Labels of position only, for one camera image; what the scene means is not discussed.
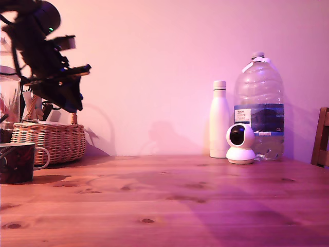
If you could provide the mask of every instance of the white water bottle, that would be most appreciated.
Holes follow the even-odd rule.
[[[230,148],[226,132],[230,128],[230,114],[226,99],[226,82],[214,81],[214,96],[210,107],[209,140],[210,157],[225,158]]]

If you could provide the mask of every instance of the wooden table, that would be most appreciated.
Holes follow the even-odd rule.
[[[329,170],[86,157],[1,186],[1,247],[329,246]]]

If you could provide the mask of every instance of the dark mug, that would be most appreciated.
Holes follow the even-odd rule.
[[[41,167],[34,166],[35,152],[46,152],[48,160]],[[35,143],[3,143],[0,144],[0,184],[15,184],[31,181],[33,171],[46,168],[50,162],[47,149],[36,147]]]

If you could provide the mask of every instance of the security camera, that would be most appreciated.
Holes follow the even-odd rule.
[[[244,123],[232,125],[226,132],[226,141],[230,149],[226,153],[226,158],[234,164],[251,164],[255,156],[251,145],[255,140],[252,128]]]

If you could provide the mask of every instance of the blue label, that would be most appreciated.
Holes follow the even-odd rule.
[[[245,110],[250,112],[246,119],[237,119],[238,113]],[[234,120],[236,124],[249,124],[255,135],[283,135],[284,111],[283,104],[244,104],[234,106]]]

